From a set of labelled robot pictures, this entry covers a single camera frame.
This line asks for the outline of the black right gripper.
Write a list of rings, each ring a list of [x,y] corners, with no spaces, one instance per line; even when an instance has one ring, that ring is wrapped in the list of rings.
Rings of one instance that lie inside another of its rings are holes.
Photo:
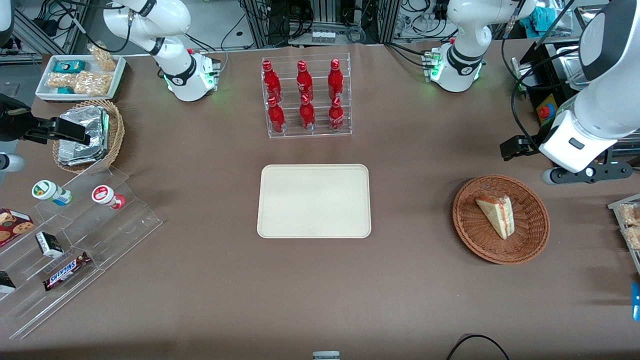
[[[39,119],[38,125],[32,129],[33,124],[34,116],[28,105],[7,95],[0,96],[0,141],[21,140],[43,145],[49,141],[71,141],[85,146],[90,145],[90,136],[86,133],[86,127],[70,120]]]

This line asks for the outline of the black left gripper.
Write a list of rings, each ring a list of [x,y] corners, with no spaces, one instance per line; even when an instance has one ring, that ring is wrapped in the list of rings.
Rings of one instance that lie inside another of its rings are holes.
[[[527,152],[540,152],[539,147],[546,139],[546,130],[538,130],[532,135],[524,131],[524,136],[514,136],[500,144],[500,155],[508,162],[517,157],[523,157]]]

